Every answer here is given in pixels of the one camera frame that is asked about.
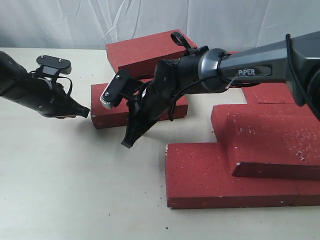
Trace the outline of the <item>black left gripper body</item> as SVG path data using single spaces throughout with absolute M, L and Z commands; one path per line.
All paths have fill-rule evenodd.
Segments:
M 80 105 L 72 96 L 73 82 L 59 74 L 46 76 L 29 72 L 27 107 L 46 118 L 75 118 L 75 107 Z

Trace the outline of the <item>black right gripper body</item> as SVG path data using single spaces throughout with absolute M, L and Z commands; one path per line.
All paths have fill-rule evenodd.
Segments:
M 128 125 L 154 125 L 165 112 L 173 121 L 176 102 L 183 95 L 178 69 L 181 59 L 163 59 L 155 67 L 154 78 L 148 82 L 134 78 L 123 69 L 119 78 L 124 81 L 119 91 L 120 98 L 127 100 Z

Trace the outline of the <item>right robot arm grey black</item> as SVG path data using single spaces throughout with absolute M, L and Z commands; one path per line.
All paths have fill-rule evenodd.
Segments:
M 230 87 L 285 84 L 298 106 L 320 115 L 320 34 L 308 33 L 230 54 L 202 48 L 174 60 L 161 60 L 154 78 L 127 102 L 128 123 L 122 145 L 130 148 L 159 120 L 172 117 L 184 95 L 220 94 Z

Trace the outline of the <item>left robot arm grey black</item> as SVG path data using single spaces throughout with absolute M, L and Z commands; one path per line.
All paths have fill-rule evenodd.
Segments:
M 67 59 L 40 55 L 38 68 L 28 72 L 4 51 L 0 52 L 0 97 L 38 112 L 45 118 L 87 118 L 90 109 L 76 102 L 57 82 L 72 70 Z

